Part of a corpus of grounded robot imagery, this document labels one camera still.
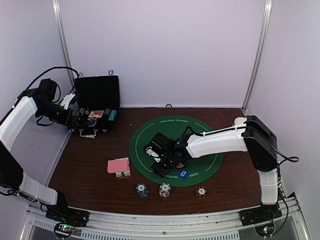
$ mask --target green poker chip stack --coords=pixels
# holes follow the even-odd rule
[[[146,198],[149,195],[149,190],[147,189],[147,186],[143,183],[139,183],[135,187],[136,192],[139,194],[140,197]]]
[[[171,186],[169,183],[162,183],[159,188],[159,194],[162,198],[167,198],[170,195]]]

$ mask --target blue poker chip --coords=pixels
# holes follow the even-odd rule
[[[178,176],[182,179],[186,179],[187,177],[189,177],[189,171],[186,170],[186,169],[181,169],[179,172],[178,172]]]

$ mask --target stack of poker chips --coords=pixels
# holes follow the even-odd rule
[[[207,190],[202,186],[198,187],[195,191],[195,197],[198,199],[204,199],[206,197]]]
[[[159,194],[162,198],[167,198],[170,195],[171,186],[168,183],[162,183],[159,188]]]
[[[149,190],[147,189],[147,186],[143,183],[139,183],[135,187],[135,190],[139,194],[139,196],[142,198],[146,198],[149,195]]]

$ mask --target open case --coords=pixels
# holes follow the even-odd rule
[[[119,117],[119,76],[90,76],[75,80],[79,114],[87,119],[86,125],[73,132],[90,138],[96,133],[113,133]]]

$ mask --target wooden table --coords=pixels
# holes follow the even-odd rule
[[[107,161],[129,157],[132,135],[145,122],[168,115],[199,119],[213,129],[230,127],[236,108],[122,108],[113,134],[96,139],[72,134],[59,160],[50,187],[63,192],[71,207],[141,215],[212,213],[257,206],[261,202],[259,176],[247,152],[227,152],[218,172],[205,182],[174,187],[168,198],[159,197],[159,185],[143,177],[133,166],[131,178],[116,179],[107,173]],[[136,185],[144,183],[149,196],[141,198]],[[195,197],[205,187],[204,199]]]

